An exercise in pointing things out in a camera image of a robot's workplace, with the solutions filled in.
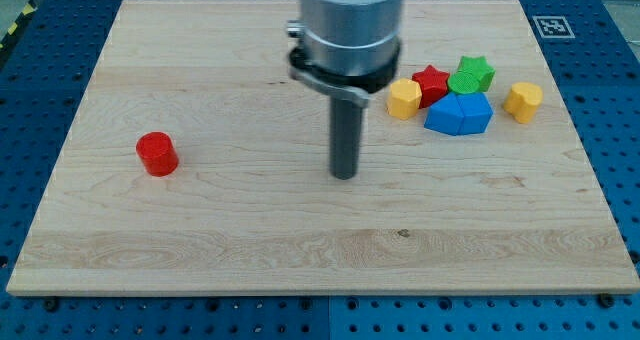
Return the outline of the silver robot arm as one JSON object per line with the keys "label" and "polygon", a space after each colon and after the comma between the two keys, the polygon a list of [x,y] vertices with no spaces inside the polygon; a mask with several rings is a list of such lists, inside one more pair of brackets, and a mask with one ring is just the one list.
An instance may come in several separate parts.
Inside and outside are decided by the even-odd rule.
{"label": "silver robot arm", "polygon": [[312,66],[339,76],[376,72],[395,59],[403,0],[298,0],[299,46]]}

